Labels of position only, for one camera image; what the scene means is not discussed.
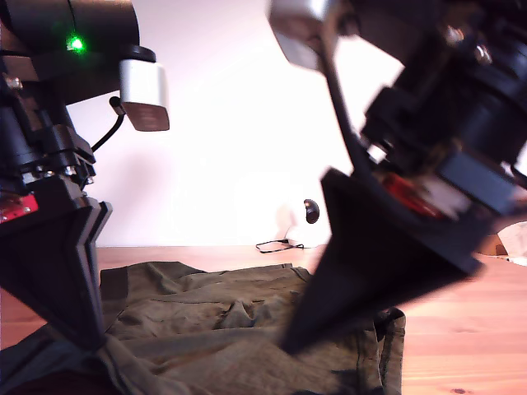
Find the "olive green cloth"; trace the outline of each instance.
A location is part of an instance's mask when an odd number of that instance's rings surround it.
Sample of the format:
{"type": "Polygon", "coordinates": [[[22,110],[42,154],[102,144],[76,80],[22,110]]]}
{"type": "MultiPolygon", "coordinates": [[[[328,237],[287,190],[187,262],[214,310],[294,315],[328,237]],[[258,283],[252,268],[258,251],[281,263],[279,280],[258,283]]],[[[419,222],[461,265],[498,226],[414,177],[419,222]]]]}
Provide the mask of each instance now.
{"type": "MultiPolygon", "coordinates": [[[[33,358],[54,371],[106,374],[133,395],[400,394],[405,318],[397,309],[297,356],[277,346],[309,278],[290,264],[206,273],[155,262],[103,271],[106,346],[95,356],[54,340],[33,358]]],[[[16,375],[8,378],[12,388],[16,375]]]]}

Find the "screw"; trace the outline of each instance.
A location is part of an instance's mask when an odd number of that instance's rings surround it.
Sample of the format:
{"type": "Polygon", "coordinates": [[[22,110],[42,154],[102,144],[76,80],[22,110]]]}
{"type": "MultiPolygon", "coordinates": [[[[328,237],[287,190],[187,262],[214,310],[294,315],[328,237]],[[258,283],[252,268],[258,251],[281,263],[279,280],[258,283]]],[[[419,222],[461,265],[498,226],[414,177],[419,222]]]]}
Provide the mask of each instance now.
{"type": "Polygon", "coordinates": [[[64,168],[64,174],[65,175],[74,175],[74,174],[77,174],[77,172],[75,171],[75,168],[73,166],[66,166],[64,168]]]}
{"type": "Polygon", "coordinates": [[[463,31],[461,29],[455,29],[452,26],[448,26],[445,32],[445,40],[450,47],[455,47],[464,40],[463,31]]]}
{"type": "Polygon", "coordinates": [[[22,85],[22,81],[20,81],[20,78],[18,77],[12,78],[12,77],[5,76],[4,79],[6,81],[7,87],[14,91],[19,91],[20,89],[24,87],[22,85]]]}
{"type": "Polygon", "coordinates": [[[476,60],[481,64],[491,64],[492,56],[485,45],[478,45],[474,50],[476,60]]]}

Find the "black cable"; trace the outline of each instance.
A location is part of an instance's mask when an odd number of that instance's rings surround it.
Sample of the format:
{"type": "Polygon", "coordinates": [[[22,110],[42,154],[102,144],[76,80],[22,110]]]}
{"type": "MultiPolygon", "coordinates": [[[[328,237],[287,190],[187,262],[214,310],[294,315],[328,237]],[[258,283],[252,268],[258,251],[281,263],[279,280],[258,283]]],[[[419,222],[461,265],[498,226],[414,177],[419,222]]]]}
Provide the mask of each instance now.
{"type": "Polygon", "coordinates": [[[288,249],[305,249],[304,244],[294,245],[294,244],[289,243],[289,239],[266,241],[265,243],[256,244],[255,247],[260,253],[278,253],[280,251],[287,251],[288,249]],[[271,243],[282,243],[282,244],[285,244],[286,247],[283,249],[271,249],[271,250],[262,250],[260,248],[261,245],[271,244],[271,243]]]}
{"type": "Polygon", "coordinates": [[[102,145],[107,142],[114,134],[119,130],[124,121],[124,114],[118,115],[117,120],[115,121],[114,126],[91,148],[92,151],[97,151],[102,145]]]}

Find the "black power cable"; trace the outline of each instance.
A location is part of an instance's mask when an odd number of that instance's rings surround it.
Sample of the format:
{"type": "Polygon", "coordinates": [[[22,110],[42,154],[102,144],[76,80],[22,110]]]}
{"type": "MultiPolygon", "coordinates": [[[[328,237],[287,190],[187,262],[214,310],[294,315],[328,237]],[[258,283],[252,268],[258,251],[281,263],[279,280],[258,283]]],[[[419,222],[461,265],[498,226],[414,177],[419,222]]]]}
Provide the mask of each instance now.
{"type": "Polygon", "coordinates": [[[112,106],[112,109],[114,109],[115,113],[117,114],[117,120],[115,121],[114,126],[98,141],[96,142],[93,147],[91,148],[92,151],[97,151],[99,148],[102,147],[102,145],[107,142],[114,134],[119,130],[121,125],[124,121],[124,116],[126,115],[126,112],[124,111],[123,106],[121,105],[121,99],[119,97],[111,97],[110,98],[110,105],[112,106]]]}

